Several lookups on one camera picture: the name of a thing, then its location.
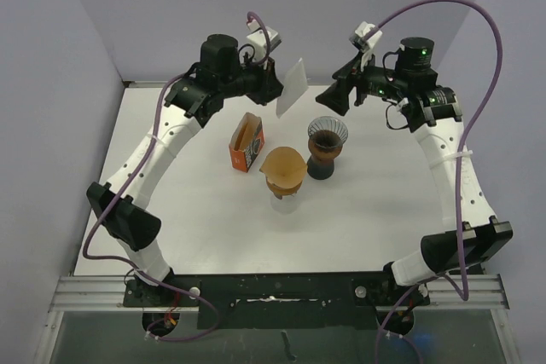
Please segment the white paper coffee filter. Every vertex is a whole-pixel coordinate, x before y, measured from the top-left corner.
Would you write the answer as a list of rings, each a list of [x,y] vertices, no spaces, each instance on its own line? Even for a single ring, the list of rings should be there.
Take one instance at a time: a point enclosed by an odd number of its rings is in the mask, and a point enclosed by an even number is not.
[[[308,90],[305,64],[300,58],[287,72],[281,95],[276,103],[276,116],[281,118]]]

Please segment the grey swirled glass dripper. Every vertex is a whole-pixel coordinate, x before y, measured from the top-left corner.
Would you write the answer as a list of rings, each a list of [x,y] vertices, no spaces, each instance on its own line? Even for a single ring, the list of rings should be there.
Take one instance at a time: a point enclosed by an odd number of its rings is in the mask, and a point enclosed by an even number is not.
[[[332,116],[313,119],[307,128],[307,134],[319,147],[325,148],[342,147],[349,136],[346,124]]]

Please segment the orange coffee filter box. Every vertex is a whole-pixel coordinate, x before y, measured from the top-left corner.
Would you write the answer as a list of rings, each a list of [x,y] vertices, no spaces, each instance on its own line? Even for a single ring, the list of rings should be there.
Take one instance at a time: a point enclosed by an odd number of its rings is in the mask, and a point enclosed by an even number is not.
[[[245,113],[229,142],[232,167],[248,173],[264,143],[262,119],[252,113]]]

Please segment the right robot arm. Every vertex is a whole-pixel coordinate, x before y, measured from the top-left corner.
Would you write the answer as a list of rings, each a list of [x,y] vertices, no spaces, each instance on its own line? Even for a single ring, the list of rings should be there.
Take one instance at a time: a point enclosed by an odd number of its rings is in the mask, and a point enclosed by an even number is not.
[[[334,73],[334,83],[317,102],[339,115],[347,113],[353,90],[358,106],[368,96],[395,103],[425,154],[439,195],[445,231],[422,237],[419,250],[393,262],[392,274],[380,282],[381,296],[400,303],[415,283],[490,260],[512,239],[513,230],[497,219],[485,198],[470,151],[458,147],[462,110],[455,92],[437,83],[431,67],[433,40],[403,39],[393,69],[375,64],[370,43],[358,36],[351,42],[357,55]]]

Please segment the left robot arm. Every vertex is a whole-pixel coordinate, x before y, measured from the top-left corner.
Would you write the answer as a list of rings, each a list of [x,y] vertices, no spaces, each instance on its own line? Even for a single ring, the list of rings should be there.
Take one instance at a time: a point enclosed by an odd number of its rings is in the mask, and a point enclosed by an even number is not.
[[[247,36],[253,57],[239,56],[231,36],[212,34],[201,45],[200,59],[160,92],[154,122],[133,154],[104,183],[86,192],[97,221],[125,250],[125,261],[145,282],[143,295],[156,305],[169,302],[171,267],[157,236],[161,221],[147,211],[160,179],[182,148],[219,112],[224,101],[246,96],[259,105],[282,93],[270,52],[281,42],[271,28]]]

